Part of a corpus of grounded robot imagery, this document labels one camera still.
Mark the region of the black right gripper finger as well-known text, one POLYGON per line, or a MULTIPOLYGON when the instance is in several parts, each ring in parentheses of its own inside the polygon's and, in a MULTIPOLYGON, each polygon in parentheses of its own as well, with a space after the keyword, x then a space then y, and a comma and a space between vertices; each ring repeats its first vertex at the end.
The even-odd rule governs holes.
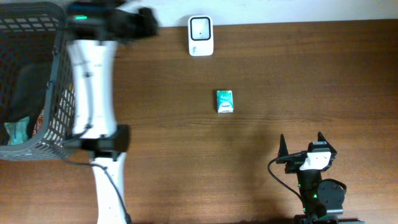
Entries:
POLYGON ((335 160, 335 157, 337 155, 337 151, 335 148, 325 139, 324 135, 321 132, 318 132, 318 142, 324 142, 323 147, 328 148, 331 152, 330 160, 328 165, 324 168, 324 170, 328 170, 331 166, 333 161, 335 160))
POLYGON ((289 152, 288 152, 288 149, 287 149, 287 144, 286 144, 286 141, 285 141, 285 137, 284 137, 283 134, 281 134, 280 135, 280 141, 279 141, 279 151, 278 151, 277 157, 281 158, 281 157, 285 157, 285 156, 288 156, 288 155, 289 155, 289 152))

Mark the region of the green white tissue pack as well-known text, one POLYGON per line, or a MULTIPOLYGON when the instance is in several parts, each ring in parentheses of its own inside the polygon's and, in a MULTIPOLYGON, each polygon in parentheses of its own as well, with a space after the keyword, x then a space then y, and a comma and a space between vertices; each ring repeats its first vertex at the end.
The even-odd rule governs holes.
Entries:
POLYGON ((234 112, 233 92, 231 90, 217 90, 216 101, 218 113, 234 112))

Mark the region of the white bamboo print tube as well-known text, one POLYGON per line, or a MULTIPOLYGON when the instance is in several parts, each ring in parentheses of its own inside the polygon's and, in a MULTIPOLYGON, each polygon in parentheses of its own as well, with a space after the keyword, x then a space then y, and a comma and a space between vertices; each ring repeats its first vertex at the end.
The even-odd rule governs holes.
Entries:
POLYGON ((4 123, 5 129, 9 135, 8 145, 19 145, 28 140, 27 128, 29 117, 22 118, 13 123, 4 123))

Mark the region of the red orange chocolate bar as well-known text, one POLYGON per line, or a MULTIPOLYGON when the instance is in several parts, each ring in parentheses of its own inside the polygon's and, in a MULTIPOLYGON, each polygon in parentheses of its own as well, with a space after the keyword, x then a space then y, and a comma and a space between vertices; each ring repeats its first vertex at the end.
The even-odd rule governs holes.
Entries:
POLYGON ((39 130, 41 129, 41 127, 43 125, 43 122, 44 122, 44 109, 41 110, 41 112, 39 113, 38 118, 35 122, 35 126, 34 126, 34 129, 32 132, 33 136, 39 132, 39 130))

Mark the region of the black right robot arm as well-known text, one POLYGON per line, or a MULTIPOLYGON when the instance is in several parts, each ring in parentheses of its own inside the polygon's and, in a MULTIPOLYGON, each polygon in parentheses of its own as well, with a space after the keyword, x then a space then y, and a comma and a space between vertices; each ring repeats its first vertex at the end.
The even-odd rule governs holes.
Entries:
POLYGON ((336 155, 337 151, 321 132, 306 151, 293 154, 288 152, 284 135, 280 136, 278 155, 270 164, 284 164, 286 174, 297 176, 298 191, 276 179, 302 203, 303 214, 295 215, 294 223, 362 223, 358 219, 339 218, 343 214, 347 186, 335 179, 322 178, 322 172, 332 166, 336 155))

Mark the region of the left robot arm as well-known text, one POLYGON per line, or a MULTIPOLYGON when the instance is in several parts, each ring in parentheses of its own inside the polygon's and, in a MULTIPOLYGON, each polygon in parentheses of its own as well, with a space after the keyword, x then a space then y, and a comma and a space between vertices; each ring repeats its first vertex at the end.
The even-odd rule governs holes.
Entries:
POLYGON ((151 7, 125 10, 126 1, 73 1, 66 6, 66 50, 75 89, 72 135, 65 149, 86 151, 88 162, 63 162, 92 169, 98 223, 132 223, 124 198, 124 163, 130 127, 116 121, 113 106, 114 58, 120 43, 153 37, 159 22, 151 7))

